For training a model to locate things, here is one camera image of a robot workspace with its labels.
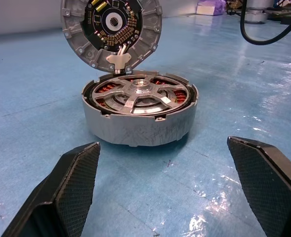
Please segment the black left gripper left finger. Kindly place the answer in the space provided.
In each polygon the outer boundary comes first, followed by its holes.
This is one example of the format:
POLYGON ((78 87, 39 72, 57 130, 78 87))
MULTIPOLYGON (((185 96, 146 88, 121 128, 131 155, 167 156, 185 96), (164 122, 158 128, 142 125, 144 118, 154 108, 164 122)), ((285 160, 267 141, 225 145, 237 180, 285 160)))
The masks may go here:
POLYGON ((4 237, 79 237, 89 209, 100 155, 98 142, 64 153, 33 189, 4 237))

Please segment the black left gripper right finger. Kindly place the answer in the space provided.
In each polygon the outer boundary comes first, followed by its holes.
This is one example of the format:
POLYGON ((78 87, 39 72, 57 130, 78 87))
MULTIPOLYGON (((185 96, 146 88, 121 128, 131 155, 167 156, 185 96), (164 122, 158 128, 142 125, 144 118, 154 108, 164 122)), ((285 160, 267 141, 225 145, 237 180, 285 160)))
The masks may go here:
POLYGON ((291 161, 275 146, 229 136, 243 192, 268 237, 291 237, 291 161))

